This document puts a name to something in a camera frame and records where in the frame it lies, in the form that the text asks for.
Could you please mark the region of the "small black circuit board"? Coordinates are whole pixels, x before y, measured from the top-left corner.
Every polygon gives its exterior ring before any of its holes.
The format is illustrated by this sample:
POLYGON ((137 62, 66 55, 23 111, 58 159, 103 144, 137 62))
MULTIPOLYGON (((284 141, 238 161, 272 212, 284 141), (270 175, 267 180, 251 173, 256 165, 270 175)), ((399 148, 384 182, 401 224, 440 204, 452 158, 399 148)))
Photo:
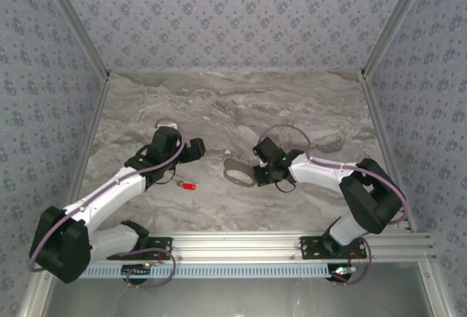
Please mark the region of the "small black circuit board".
POLYGON ((357 271, 357 268, 352 265, 329 264, 328 270, 331 275, 328 278, 329 281, 346 283, 352 274, 357 271))
POLYGON ((122 276, 149 276, 151 273, 151 266, 146 264, 124 264, 120 269, 122 276))

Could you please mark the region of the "grey metal sheet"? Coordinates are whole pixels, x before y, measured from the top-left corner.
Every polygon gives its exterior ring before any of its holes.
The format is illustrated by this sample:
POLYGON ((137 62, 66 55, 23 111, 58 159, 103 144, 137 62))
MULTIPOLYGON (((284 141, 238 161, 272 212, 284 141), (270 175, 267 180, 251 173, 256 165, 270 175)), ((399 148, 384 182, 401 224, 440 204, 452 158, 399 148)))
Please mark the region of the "grey metal sheet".
POLYGON ((56 282, 42 317, 433 317, 416 264, 373 264, 354 286, 325 279, 117 279, 56 282))

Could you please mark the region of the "aluminium side rail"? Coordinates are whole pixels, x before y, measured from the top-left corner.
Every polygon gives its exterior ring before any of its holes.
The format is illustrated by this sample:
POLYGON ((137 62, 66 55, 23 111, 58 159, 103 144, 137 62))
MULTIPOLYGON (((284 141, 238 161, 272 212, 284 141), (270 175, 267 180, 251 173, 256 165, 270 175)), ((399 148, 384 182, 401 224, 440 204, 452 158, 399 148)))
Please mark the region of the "aluminium side rail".
POLYGON ((398 171, 397 164, 395 162, 395 157, 393 155, 392 148, 390 147, 390 141, 387 136, 385 124, 382 120, 382 115, 379 111, 373 88, 364 75, 360 76, 360 81, 363 89, 363 95, 365 96, 366 104, 368 106, 369 114, 371 116, 374 128, 376 129, 377 138, 379 141, 379 146, 382 152, 382 157, 387 173, 389 174, 393 182, 398 186, 398 188, 404 194, 406 194, 401 179, 401 174, 398 171))
MULTIPOLYGON (((71 185, 64 200, 59 202, 59 207, 63 207, 78 198, 82 180, 90 156, 90 149, 93 146, 96 130, 99 125, 101 112, 109 90, 109 78, 105 77, 97 96, 96 106, 93 114, 90 117, 88 132, 82 144, 80 157, 78 158, 77 167, 72 178, 71 185)), ((23 296, 22 305, 20 306, 18 317, 42 317, 47 302, 47 296, 50 293, 50 287, 54 283, 54 276, 48 271, 34 272, 30 275, 28 285, 23 296)))

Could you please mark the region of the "aluminium back rail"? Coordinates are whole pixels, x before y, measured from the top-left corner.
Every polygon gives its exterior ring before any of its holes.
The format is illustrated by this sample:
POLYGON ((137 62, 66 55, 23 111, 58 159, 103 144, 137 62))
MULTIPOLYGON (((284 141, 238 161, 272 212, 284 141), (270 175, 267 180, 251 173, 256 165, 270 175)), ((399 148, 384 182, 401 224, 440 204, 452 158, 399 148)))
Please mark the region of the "aluminium back rail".
POLYGON ((136 74, 162 74, 162 73, 224 73, 224 72, 235 72, 247 74, 251 72, 328 72, 333 75, 346 75, 350 77, 359 78, 361 69, 310 69, 310 68, 217 68, 217 69, 138 69, 138 70, 114 70, 111 73, 119 75, 136 75, 136 74))

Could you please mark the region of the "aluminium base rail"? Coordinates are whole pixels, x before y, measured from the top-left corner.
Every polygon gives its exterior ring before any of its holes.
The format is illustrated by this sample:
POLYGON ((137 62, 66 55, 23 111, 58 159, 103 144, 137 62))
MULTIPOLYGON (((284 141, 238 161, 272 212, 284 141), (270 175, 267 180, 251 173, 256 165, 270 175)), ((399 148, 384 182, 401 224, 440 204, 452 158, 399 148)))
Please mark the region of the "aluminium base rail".
MULTIPOLYGON (((181 263, 286 263, 302 260, 299 239, 317 232, 168 232, 172 253, 181 263)), ((369 234, 366 240, 372 259, 380 262, 416 262, 437 259, 433 240, 427 233, 389 230, 369 234)))

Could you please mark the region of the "aluminium corner post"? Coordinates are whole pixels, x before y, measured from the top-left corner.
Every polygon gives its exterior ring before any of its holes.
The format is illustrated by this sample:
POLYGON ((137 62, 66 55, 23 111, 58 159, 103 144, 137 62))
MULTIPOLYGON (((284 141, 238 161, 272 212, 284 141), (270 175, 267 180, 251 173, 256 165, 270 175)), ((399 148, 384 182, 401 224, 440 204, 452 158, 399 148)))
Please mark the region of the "aluminium corner post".
POLYGON ((391 10, 380 35, 362 67, 362 77, 364 80, 368 80, 375 72, 415 1, 416 0, 397 0, 395 3, 394 8, 391 10))
POLYGON ((94 45, 92 39, 90 38, 83 21, 80 19, 76 9, 74 8, 71 0, 53 0, 58 6, 61 14, 64 16, 66 22, 69 25, 69 28, 72 30, 72 33, 80 47, 84 50, 91 66, 96 71, 97 75, 103 79, 107 80, 108 70, 105 67, 103 60, 97 50, 97 47, 94 45))

